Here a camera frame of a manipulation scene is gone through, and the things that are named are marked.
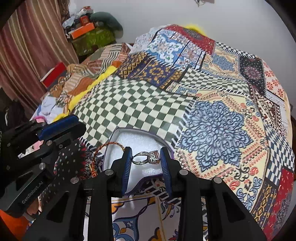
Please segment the person's left hand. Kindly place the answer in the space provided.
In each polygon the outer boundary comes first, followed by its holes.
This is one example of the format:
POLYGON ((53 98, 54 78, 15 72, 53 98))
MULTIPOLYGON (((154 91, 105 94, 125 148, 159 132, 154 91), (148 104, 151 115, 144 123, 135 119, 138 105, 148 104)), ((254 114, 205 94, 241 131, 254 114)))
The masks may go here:
POLYGON ((41 201, 36 199, 33 203, 27 208, 26 213, 30 216, 39 215, 42 212, 41 201))

